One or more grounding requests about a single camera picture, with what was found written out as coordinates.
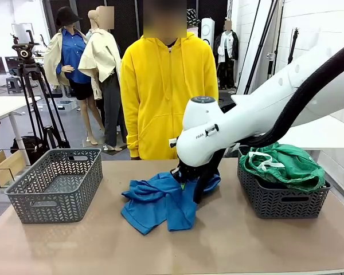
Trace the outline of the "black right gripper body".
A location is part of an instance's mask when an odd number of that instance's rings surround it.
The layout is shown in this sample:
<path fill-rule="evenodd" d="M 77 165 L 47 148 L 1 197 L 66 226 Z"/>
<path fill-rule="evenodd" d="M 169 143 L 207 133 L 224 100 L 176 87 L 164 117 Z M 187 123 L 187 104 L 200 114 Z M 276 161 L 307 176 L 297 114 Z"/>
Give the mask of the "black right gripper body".
<path fill-rule="evenodd" d="M 179 162 L 175 169 L 170 170 L 172 177 L 180 184 L 185 185 L 188 182 L 201 183 L 202 166 L 188 166 L 184 162 Z"/>

